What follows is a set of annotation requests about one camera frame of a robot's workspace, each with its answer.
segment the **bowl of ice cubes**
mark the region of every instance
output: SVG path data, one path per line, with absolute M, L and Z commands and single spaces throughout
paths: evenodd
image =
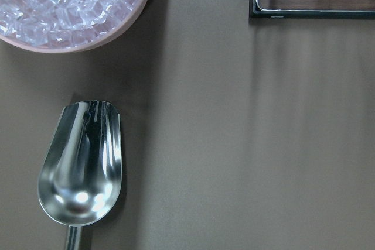
M 0 39 L 41 53 L 93 49 L 124 33 L 147 0 L 0 0 Z

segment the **gray surface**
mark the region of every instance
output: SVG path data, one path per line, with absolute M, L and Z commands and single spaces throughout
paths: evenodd
M 92 250 L 373 249 L 374 30 L 149 0 L 92 51 L 1 42 L 0 248 L 63 249 L 36 181 L 62 108 L 100 99 L 122 117 L 127 190 Z

